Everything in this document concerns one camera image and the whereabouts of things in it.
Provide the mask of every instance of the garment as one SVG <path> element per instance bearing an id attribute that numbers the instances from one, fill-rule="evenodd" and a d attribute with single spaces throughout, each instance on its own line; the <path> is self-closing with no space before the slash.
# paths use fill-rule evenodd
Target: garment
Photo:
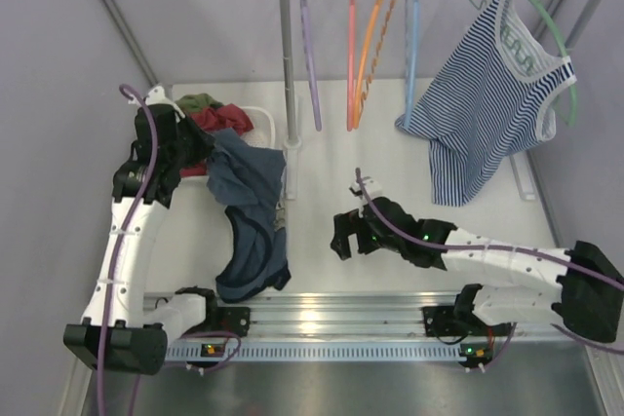
<path id="1" fill-rule="evenodd" d="M 199 95 L 184 95 L 175 102 L 179 108 L 186 114 L 192 114 L 194 112 L 200 112 L 207 107 L 218 109 L 223 103 L 217 101 L 212 96 L 201 93 Z"/>
<path id="2" fill-rule="evenodd" d="M 213 132 L 222 129 L 234 129 L 238 135 L 252 131 L 254 124 L 245 111 L 235 104 L 219 106 L 218 108 L 207 107 L 200 112 L 189 114 L 202 131 Z M 202 162 L 192 168 L 184 168 L 179 172 L 180 177 L 192 175 L 206 175 L 206 162 Z"/>
<path id="3" fill-rule="evenodd" d="M 234 233 L 234 253 L 216 277 L 224 302 L 239 302 L 268 286 L 282 289 L 291 278 L 286 228 L 276 218 L 286 162 L 279 150 L 254 148 L 232 129 L 212 133 L 208 188 L 226 205 Z"/>
<path id="4" fill-rule="evenodd" d="M 555 136 L 553 99 L 576 81 L 569 57 L 530 35 L 512 0 L 490 0 L 399 129 L 428 138 L 433 201 L 462 206 L 502 159 Z"/>

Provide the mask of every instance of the orange hanger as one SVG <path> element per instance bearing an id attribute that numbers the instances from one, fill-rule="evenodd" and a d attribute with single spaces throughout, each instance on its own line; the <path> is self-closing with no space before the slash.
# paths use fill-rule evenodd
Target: orange hanger
<path id="1" fill-rule="evenodd" d="M 360 118 L 362 117 L 362 111 L 364 110 L 364 102 L 369 96 L 369 88 L 371 86 L 372 80 L 374 79 L 374 70 L 377 67 L 377 63 L 379 62 L 379 53 L 381 52 L 381 48 L 383 47 L 383 39 L 386 34 L 386 30 L 388 29 L 388 22 L 392 17 L 392 10 L 397 3 L 397 0 L 390 0 L 390 5 L 388 6 L 388 11 L 386 12 L 383 26 L 381 27 L 379 41 L 375 46 L 374 58 L 370 63 L 370 74 L 367 76 L 366 79 L 366 90 L 362 91 L 364 69 L 366 68 L 369 49 L 371 48 L 372 34 L 374 33 L 374 28 L 377 23 L 377 17 L 379 16 L 379 10 L 381 10 L 381 5 L 383 4 L 383 1 L 384 0 L 376 0 L 374 3 L 374 7 L 372 8 L 372 12 L 370 13 L 369 26 L 367 28 L 364 46 L 362 47 L 362 54 L 360 55 L 360 70 L 358 72 L 358 82 L 355 90 L 355 102 L 353 109 L 353 129 L 357 129 L 360 126 Z"/>

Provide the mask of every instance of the striped tank top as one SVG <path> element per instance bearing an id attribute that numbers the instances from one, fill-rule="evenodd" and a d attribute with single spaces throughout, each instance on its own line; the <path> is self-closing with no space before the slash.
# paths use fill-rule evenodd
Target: striped tank top
<path id="1" fill-rule="evenodd" d="M 503 158 L 555 136 L 554 98 L 576 81 L 569 57 L 533 39 L 512 0 L 490 0 L 429 89 L 396 121 L 429 139 L 433 202 L 470 202 Z"/>

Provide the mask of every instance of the gray wall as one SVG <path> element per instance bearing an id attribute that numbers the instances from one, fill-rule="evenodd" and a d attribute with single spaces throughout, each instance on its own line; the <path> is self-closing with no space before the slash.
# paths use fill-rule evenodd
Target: gray wall
<path id="1" fill-rule="evenodd" d="M 569 0 L 556 18 L 568 32 L 586 0 Z M 624 271 L 624 11 L 603 0 L 571 52 L 578 76 L 578 121 L 533 151 L 566 246 L 597 244 Z"/>
<path id="2" fill-rule="evenodd" d="M 146 84 L 98 0 L 0 5 L 0 414 L 57 414 Z"/>
<path id="3" fill-rule="evenodd" d="M 172 83 L 280 80 L 277 0 L 118 0 L 161 80 Z M 320 78 L 346 75 L 348 0 L 309 0 Z M 358 0 L 365 35 L 374 0 Z M 528 3 L 520 10 L 531 12 Z M 452 52 L 475 11 L 467 0 L 422 0 L 418 75 L 432 77 Z M 403 0 L 396 7 L 379 77 L 404 71 Z M 305 77 L 298 0 L 292 0 L 294 69 Z"/>

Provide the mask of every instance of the white platform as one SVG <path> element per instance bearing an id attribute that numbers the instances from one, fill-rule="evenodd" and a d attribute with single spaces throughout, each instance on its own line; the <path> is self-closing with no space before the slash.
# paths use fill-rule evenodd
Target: white platform
<path id="1" fill-rule="evenodd" d="M 419 81 L 418 94 L 428 83 Z M 404 107 L 402 80 L 372 84 L 360 129 L 354 132 L 347 132 L 345 125 L 344 81 L 319 83 L 322 132 L 314 130 L 307 83 L 297 82 L 295 87 L 302 98 L 303 147 L 298 199 L 287 206 L 292 279 L 285 292 L 452 291 L 469 281 L 434 269 L 415 268 L 388 251 L 356 254 L 340 261 L 330 250 L 332 218 L 357 206 L 348 191 L 356 166 L 364 175 L 377 179 L 384 195 L 415 218 L 451 221 L 501 241 L 554 246 L 541 203 L 521 200 L 508 160 L 466 207 L 431 203 L 427 142 L 397 131 L 393 125 Z M 209 93 L 225 103 L 266 108 L 276 121 L 278 145 L 284 140 L 282 82 L 174 86 L 174 98 L 194 93 Z M 154 249 L 146 292 L 172 292 L 195 284 L 214 288 L 215 277 L 230 259 L 230 226 L 205 180 L 183 181 L 175 191 L 171 212 Z"/>

